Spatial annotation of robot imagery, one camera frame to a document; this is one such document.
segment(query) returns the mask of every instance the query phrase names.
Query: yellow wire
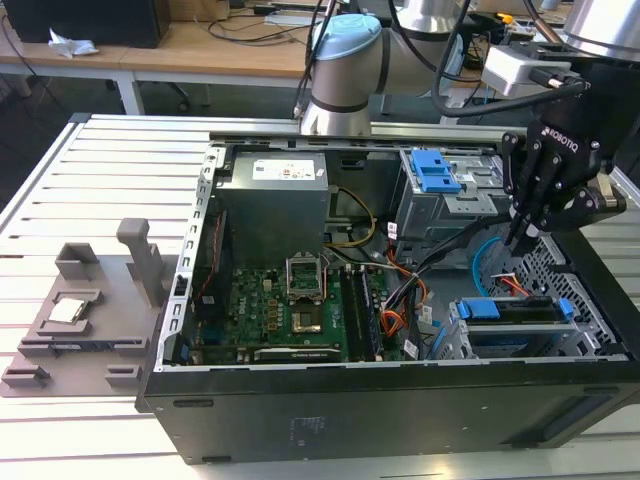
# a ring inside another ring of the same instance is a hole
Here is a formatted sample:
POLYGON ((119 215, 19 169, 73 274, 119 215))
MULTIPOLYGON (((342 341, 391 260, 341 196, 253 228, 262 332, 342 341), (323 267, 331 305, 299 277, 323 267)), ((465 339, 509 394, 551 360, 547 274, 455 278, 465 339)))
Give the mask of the yellow wire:
POLYGON ((371 220, 371 227, 369 228, 369 232, 367 233, 367 235, 361 240, 354 240, 353 242, 346 242, 346 243, 325 243, 324 245, 326 247, 340 248, 340 247, 357 247, 359 245, 367 243, 369 239, 373 237, 373 234, 376 233, 376 219, 373 216, 373 213, 371 213, 371 210, 369 209, 369 207, 367 207, 366 203, 364 203, 362 199, 359 196, 357 196, 355 193, 353 193, 351 190, 344 187, 338 187, 338 191, 346 192, 356 199, 356 202, 359 203, 360 206, 367 211, 367 214, 369 215, 369 219, 371 220))

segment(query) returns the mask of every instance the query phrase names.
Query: white desk leg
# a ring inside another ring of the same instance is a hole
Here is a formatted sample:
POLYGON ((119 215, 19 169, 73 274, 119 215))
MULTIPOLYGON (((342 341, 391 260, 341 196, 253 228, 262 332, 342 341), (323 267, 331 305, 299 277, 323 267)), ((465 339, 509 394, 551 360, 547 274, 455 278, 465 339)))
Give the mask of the white desk leg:
POLYGON ((211 85, 210 84, 206 84, 204 86, 204 92, 206 94, 206 100, 205 100, 205 107, 210 107, 211 106, 211 85))
POLYGON ((116 79, 120 98, 127 115, 144 115, 144 104, 140 97, 140 89, 133 78, 133 74, 118 76, 116 79))
POLYGON ((31 89, 25 80, 27 78, 25 75, 8 75, 5 77, 6 82, 9 84, 9 87, 12 88, 21 98, 29 98, 31 96, 31 89))
POLYGON ((389 115, 391 113, 391 95, 383 95, 382 103, 380 104, 380 113, 382 115, 389 115))

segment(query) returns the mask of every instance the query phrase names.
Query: floor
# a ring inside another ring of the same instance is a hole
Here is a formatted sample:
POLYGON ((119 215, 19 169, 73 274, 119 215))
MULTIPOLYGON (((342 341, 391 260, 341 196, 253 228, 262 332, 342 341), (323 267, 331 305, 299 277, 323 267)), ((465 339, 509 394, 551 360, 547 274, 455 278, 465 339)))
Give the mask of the floor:
MULTIPOLYGON (((0 83, 6 86, 5 77, 0 83)), ((106 88, 101 80, 39 78, 29 79, 31 97, 20 98, 15 91, 0 102, 0 210, 27 178, 35 164, 47 151, 57 134, 74 112, 121 113, 118 92, 106 88), (60 106, 43 88, 47 84, 60 106)), ((193 115, 220 117, 289 118, 293 90, 215 85, 211 87, 211 105, 205 106, 205 87, 183 85, 191 98, 191 109, 181 113, 179 97, 167 85, 145 84, 142 97, 148 115, 193 115)), ((436 123, 440 115, 428 98, 396 97, 391 114, 379 112, 380 96, 370 102, 374 121, 436 123)), ((472 117, 461 121, 466 124, 524 126, 529 111, 472 117)))

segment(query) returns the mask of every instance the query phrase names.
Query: label sticker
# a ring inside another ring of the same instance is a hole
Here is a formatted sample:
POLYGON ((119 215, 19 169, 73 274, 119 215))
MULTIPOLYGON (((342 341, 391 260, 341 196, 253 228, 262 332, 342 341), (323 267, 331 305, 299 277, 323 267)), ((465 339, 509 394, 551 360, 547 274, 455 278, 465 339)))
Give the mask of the label sticker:
POLYGON ((410 342, 409 339, 404 341, 404 351, 414 360, 418 359, 418 347, 410 342))
POLYGON ((391 239, 391 240, 397 240, 398 239, 398 224, 394 223, 394 222, 389 222, 387 223, 387 236, 391 239))
POLYGON ((456 173, 456 180, 458 180, 459 182, 474 182, 476 181, 475 178, 473 178, 473 175, 470 173, 456 173))
POLYGON ((314 180, 313 160, 269 159, 253 162, 254 180, 314 180))

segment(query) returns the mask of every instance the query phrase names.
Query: light blue robot joint cap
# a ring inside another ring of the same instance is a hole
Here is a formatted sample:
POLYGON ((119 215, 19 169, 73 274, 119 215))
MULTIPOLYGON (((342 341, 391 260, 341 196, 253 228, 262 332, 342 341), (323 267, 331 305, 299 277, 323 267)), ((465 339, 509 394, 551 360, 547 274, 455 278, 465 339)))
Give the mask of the light blue robot joint cap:
MULTIPOLYGON (((322 25, 314 28, 314 45, 321 28, 322 25)), ((376 41, 381 32, 382 26, 376 17, 356 13, 332 17, 322 37, 316 59, 334 60, 353 55, 376 41)))

